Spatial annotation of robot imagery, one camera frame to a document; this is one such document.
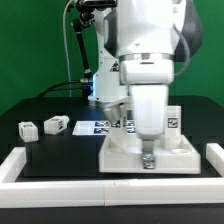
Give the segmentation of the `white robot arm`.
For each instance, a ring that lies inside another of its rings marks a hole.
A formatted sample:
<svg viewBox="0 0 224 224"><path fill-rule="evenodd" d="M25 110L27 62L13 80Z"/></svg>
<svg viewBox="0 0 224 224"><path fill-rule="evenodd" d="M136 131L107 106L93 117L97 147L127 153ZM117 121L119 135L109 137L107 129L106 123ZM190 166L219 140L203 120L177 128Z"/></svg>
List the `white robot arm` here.
<svg viewBox="0 0 224 224"><path fill-rule="evenodd" d="M95 14L99 68L89 99L102 106L109 133L99 170L198 174L200 155L181 134L181 108L168 104L168 86L201 41L192 0L117 0Z"/></svg>

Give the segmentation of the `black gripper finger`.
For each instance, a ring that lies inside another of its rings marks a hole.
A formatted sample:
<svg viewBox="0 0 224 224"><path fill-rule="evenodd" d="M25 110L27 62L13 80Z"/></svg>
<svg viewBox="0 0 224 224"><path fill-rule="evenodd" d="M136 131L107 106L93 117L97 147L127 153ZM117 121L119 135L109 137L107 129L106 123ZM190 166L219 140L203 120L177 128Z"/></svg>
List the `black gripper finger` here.
<svg viewBox="0 0 224 224"><path fill-rule="evenodd" d="M155 157L153 155L154 142L142 141L142 163L145 169L153 169L155 167Z"/></svg>

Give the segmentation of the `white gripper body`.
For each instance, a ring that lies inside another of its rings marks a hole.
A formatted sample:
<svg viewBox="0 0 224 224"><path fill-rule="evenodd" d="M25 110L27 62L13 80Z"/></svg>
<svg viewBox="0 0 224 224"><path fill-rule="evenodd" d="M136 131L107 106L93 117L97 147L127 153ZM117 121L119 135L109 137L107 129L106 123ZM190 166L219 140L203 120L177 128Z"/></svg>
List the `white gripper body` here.
<svg viewBox="0 0 224 224"><path fill-rule="evenodd" d="M130 97L106 104L104 113L110 122L121 118L121 105L130 103L136 133L142 140L158 139L165 130L167 85L130 85Z"/></svg>

